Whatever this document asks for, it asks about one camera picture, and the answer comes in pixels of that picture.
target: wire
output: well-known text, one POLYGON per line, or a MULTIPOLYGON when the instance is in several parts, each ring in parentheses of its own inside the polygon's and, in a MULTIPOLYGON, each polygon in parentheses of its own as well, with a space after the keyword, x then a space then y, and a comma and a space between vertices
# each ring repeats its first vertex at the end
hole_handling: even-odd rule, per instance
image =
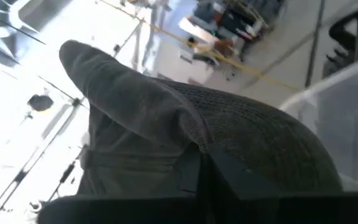
POLYGON ((249 12, 255 20, 261 19, 264 23, 264 26, 269 28, 269 25, 266 23, 265 19, 254 9, 254 7, 252 7, 251 5, 245 6, 245 3, 240 2, 240 0, 231 0, 230 2, 233 2, 234 4, 237 3, 237 5, 242 8, 242 10, 244 10, 245 12, 249 12))
MULTIPOLYGON (((105 3, 105 4, 107 4, 107 5, 109 5, 109 6, 111 6, 111 7, 113 7, 113 8, 115 8, 115 9, 117 9, 118 11, 121 11, 121 12, 127 14, 128 16, 131 16, 133 19, 137 19, 137 20, 139 20, 140 22, 143 22, 144 24, 147 24, 151 29, 160 31, 160 32, 162 32, 162 33, 164 33, 164 34, 167 34, 167 35, 169 35, 170 37, 172 37, 172 38, 174 38, 174 39, 176 39, 176 40, 178 40, 178 41, 180 41, 180 42, 182 42, 182 43, 184 43, 184 44, 188 44, 188 45, 193 46, 193 47, 196 46, 196 44, 191 43, 191 42, 189 42, 189 41, 187 41, 187 40, 185 40, 185 39, 182 39, 182 38, 178 37, 177 35, 172 34, 172 33, 168 32, 168 31, 165 31, 164 29, 161 29, 161 28, 159 28, 159 27, 157 27, 157 26, 155 26, 155 25, 153 25, 153 24, 150 24, 150 23, 146 22, 144 19, 141 19, 141 18, 139 18, 138 16, 135 16, 135 15, 131 14, 131 13, 129 13, 129 12, 127 12, 127 11, 121 9, 120 7, 114 6, 114 5, 112 5, 111 3, 106 2, 105 0, 100 0, 100 1, 103 2, 103 3, 105 3)), ((240 64, 240 63, 238 63, 238 62, 235 62, 235 61, 233 61, 232 59, 223 57, 222 55, 219 55, 219 54, 217 54, 217 53, 211 51, 210 49, 207 49, 206 47, 200 47, 200 48, 203 49, 203 50, 205 50, 205 52, 209 53, 209 54, 212 55, 213 57, 216 57, 216 58, 222 60, 223 62, 226 62, 226 63, 228 63, 228 64, 231 64, 231 65, 233 65, 234 67, 236 67, 236 68, 242 70, 243 72, 249 73, 249 74, 251 74, 251 75, 257 75, 257 76, 260 77, 261 79, 265 79, 266 81, 268 81, 268 82, 270 82, 270 83, 273 83, 273 84, 281 85, 281 86, 284 86, 284 87, 287 87, 287 88, 289 88, 289 89, 296 90, 296 91, 300 90, 300 88, 298 88, 298 87, 295 87, 295 86, 286 84, 286 83, 284 83, 284 82, 280 82, 280 81, 278 81, 278 80, 275 80, 274 78, 270 78, 270 77, 268 77, 268 76, 266 76, 266 75, 263 75, 259 70, 250 68, 250 67, 245 66, 245 65, 242 65, 242 64, 240 64)))

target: yellow cable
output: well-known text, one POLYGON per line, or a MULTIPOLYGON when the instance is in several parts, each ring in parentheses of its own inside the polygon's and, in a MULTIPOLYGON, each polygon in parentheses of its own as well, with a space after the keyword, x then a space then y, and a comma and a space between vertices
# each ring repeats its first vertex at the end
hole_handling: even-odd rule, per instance
MULTIPOLYGON (((127 0, 127 2, 129 3, 132 3, 134 1, 137 1, 137 0, 127 0)), ((232 4, 232 3, 238 3, 238 5, 243 8, 243 10, 245 10, 246 12, 248 12, 255 20, 259 20, 261 19, 262 20, 262 23, 263 25, 266 27, 266 28, 269 28, 269 25, 265 22, 264 18, 252 7, 252 6, 249 6, 249 7, 246 7, 244 5, 243 2, 240 2, 240 0, 227 0, 228 1, 228 4, 232 4)), ((203 1, 199 1, 197 3, 197 5, 199 6, 200 4, 206 4, 208 2, 216 2, 216 0, 203 0, 203 1)), ((264 42, 266 42, 266 44, 269 44, 270 41, 267 40, 267 39, 264 39, 264 42)))
MULTIPOLYGON (((167 34, 167 35, 169 35, 170 37, 172 37, 172 38, 174 38, 174 39, 176 39, 176 40, 178 40, 178 41, 180 41, 180 42, 182 42, 182 43, 185 43, 185 44, 188 44, 188 45, 191 45, 191 46, 194 46, 194 47, 195 47, 195 44, 190 43, 190 42, 188 42, 187 40, 184 40, 184 39, 182 39, 182 38, 176 36, 175 34, 172 34, 172 33, 168 32, 168 31, 165 31, 165 30, 163 30, 163 29, 161 29, 161 28, 159 28, 159 27, 157 27, 157 26, 155 26, 155 25, 149 24, 149 23, 146 22, 144 19, 141 19, 141 18, 139 18, 139 17, 137 17, 137 16, 135 16, 135 15, 130 14, 130 13, 126 12, 125 10, 121 9, 120 7, 114 6, 114 5, 112 5, 111 3, 106 2, 105 0, 100 0, 100 1, 102 1, 102 2, 104 2, 104 3, 106 3, 106 4, 108 4, 109 6, 111 6, 111 7, 115 8, 115 9, 117 9, 118 11, 121 11, 121 12, 127 14, 128 16, 131 16, 131 17, 134 18, 134 19, 139 20, 140 22, 143 22, 143 23, 147 24, 150 28, 152 28, 152 29, 154 29, 154 30, 157 30, 157 31, 159 31, 159 32, 163 32, 164 34, 167 34)), ((256 70, 256 69, 250 68, 250 67, 248 67, 248 66, 245 66, 245 65, 242 65, 242 64, 240 64, 240 63, 237 63, 237 62, 235 62, 235 61, 233 61, 233 60, 231 60, 231 59, 229 59, 229 58, 223 57, 222 55, 219 55, 219 54, 217 54, 217 53, 211 51, 210 49, 207 49, 206 47, 200 47, 200 48, 206 50, 206 52, 209 53, 210 55, 212 55, 213 57, 216 57, 216 58, 218 58, 218 59, 220 59, 220 60, 222 60, 222 61, 224 61, 224 62, 226 62, 226 63, 228 63, 228 64, 231 64, 231 65, 235 66, 236 68, 242 70, 243 72, 249 73, 249 74, 251 74, 251 75, 257 75, 257 76, 259 76, 261 79, 265 79, 265 80, 267 80, 267 81, 270 82, 270 83, 274 83, 274 84, 277 84, 277 85, 285 86, 285 87, 287 87, 287 88, 290 88, 290 89, 296 90, 296 91, 299 90, 298 87, 295 87, 295 86, 292 86, 292 85, 289 85, 289 84, 280 82, 280 81, 278 81, 278 80, 275 80, 274 78, 270 78, 270 77, 268 77, 268 76, 266 76, 266 75, 263 75, 260 71, 258 71, 258 70, 256 70)))

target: clear plastic sheet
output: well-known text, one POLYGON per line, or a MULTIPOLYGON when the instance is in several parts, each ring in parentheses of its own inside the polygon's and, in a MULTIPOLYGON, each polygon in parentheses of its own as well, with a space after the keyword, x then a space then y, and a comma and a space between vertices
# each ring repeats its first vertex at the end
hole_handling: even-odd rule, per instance
POLYGON ((344 189, 358 191, 358 62, 291 97, 280 109, 317 135, 344 189))

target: gray cap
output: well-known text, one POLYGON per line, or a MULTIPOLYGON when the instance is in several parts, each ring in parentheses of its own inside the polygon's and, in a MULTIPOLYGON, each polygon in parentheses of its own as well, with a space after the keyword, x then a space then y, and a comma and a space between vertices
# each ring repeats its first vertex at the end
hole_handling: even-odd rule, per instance
POLYGON ((90 103, 89 152, 79 194, 146 194, 194 142, 214 146, 284 192, 341 190, 317 137, 261 102, 146 77, 107 53, 69 40, 60 60, 90 103))

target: white wall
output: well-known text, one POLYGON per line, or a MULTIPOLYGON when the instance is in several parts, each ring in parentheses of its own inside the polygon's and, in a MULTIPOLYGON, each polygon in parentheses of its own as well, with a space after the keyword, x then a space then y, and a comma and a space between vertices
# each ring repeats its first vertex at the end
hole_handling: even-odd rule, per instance
POLYGON ((157 77, 158 74, 161 74, 171 80, 183 83, 187 83, 191 78, 200 84, 204 84, 212 70, 207 70, 203 62, 193 61, 193 63, 189 63, 182 60, 181 54, 189 53, 175 44, 163 40, 157 52, 152 76, 157 77))

